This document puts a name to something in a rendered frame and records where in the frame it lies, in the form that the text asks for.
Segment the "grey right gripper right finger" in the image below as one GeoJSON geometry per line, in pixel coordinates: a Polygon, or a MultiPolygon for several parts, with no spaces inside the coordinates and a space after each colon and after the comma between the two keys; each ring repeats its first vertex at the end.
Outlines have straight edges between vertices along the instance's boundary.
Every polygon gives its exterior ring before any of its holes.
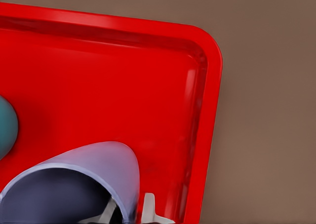
{"type": "Polygon", "coordinates": [[[145,193],[143,211],[141,216],[142,224],[175,224],[175,221],[159,216],[155,211],[155,195],[145,193]]]}

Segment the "lavender cup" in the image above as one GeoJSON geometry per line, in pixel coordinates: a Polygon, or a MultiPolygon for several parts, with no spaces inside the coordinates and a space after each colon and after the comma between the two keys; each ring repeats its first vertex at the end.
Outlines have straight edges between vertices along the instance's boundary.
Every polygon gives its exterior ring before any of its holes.
{"type": "Polygon", "coordinates": [[[112,197],[110,222],[132,223],[140,192],[133,150],[119,142],[94,143],[39,163],[0,192],[0,224],[79,224],[103,213],[112,197]]]}

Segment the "red plastic tray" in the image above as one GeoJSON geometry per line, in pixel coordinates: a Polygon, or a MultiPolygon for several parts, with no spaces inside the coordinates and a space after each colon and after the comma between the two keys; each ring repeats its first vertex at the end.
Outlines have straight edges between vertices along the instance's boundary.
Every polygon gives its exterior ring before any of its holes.
{"type": "Polygon", "coordinates": [[[0,2],[0,96],[19,121],[0,191],[49,158],[118,141],[138,159],[140,200],[198,223],[222,65],[195,26],[0,2]]]}

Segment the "teal bowl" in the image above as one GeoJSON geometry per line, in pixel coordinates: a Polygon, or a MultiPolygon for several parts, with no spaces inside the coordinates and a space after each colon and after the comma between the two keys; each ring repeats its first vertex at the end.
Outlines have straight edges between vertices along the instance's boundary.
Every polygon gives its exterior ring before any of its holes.
{"type": "Polygon", "coordinates": [[[18,118],[13,106],[0,96],[0,160],[14,146],[18,135],[18,118]]]}

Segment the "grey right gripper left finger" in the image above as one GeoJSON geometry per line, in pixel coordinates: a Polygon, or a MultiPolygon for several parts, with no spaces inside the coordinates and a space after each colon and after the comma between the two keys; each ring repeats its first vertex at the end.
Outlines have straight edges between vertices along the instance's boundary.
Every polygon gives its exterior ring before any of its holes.
{"type": "Polygon", "coordinates": [[[115,200],[111,197],[102,214],[79,221],[79,224],[110,224],[110,220],[117,207],[115,200]]]}

